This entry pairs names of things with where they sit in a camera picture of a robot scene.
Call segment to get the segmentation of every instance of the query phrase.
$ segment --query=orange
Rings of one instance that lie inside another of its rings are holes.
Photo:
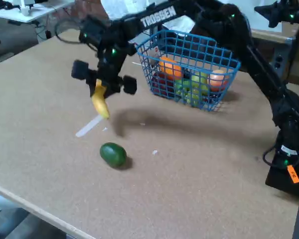
[[[166,56],[162,56],[160,59],[161,59],[159,61],[160,70],[162,72],[165,72],[168,75],[169,80],[174,80],[174,79],[180,80],[182,78],[181,67],[175,65],[177,64],[176,61],[171,60]]]

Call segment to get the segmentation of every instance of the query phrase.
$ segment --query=avocado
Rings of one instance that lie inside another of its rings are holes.
[[[113,168],[122,166],[127,158],[125,149],[111,142],[101,146],[100,155]]]

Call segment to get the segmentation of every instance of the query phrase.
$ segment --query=table edge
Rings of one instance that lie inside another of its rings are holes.
[[[69,223],[65,222],[64,220],[53,216],[52,214],[48,213],[47,211],[41,209],[40,207],[32,204],[31,202],[15,195],[14,193],[4,189],[0,186],[0,195],[5,197],[12,202],[17,203],[20,205],[21,208],[27,210],[31,214],[37,216],[38,218],[48,222],[49,224],[61,229],[65,233],[77,238],[77,239],[96,239],[87,233],[83,232],[82,230],[70,225]]]

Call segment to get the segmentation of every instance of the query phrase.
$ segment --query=white paper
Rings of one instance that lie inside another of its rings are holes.
[[[110,19],[120,18],[129,13],[143,11],[153,2],[161,3],[166,0],[101,0],[104,10]],[[275,28],[268,27],[268,20],[254,11],[254,7],[269,5],[275,0],[220,0],[223,3],[232,3],[239,7],[240,11],[248,18],[252,29],[274,32],[282,31],[282,24]],[[190,32],[195,23],[187,16],[182,16],[164,24],[170,30]]]

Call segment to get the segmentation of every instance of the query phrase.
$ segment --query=white tape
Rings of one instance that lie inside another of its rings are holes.
[[[99,122],[101,122],[101,120],[103,119],[103,117],[101,115],[96,116],[94,119],[92,119],[86,126],[84,126],[83,128],[81,128],[76,134],[75,136],[82,137],[84,136],[87,132],[89,132],[94,126],[96,126]]]
[[[288,153],[288,154],[291,154],[291,155],[298,155],[297,151],[295,150],[292,150],[292,149],[289,149],[287,148],[286,146],[282,145],[281,146],[281,150],[285,153]]]

